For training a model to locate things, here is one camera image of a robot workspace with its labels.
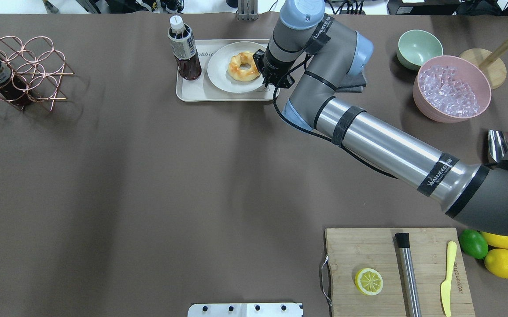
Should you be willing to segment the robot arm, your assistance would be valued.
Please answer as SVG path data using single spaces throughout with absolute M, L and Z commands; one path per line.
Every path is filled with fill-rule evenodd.
M 464 164 L 336 98 L 341 84 L 361 73 L 373 44 L 335 22 L 322 0 L 284 2 L 265 52 L 254 55 L 264 85 L 290 88 L 291 68 L 302 53 L 312 60 L 282 120 L 415 187 L 461 224 L 508 236 L 508 152 L 493 169 Z

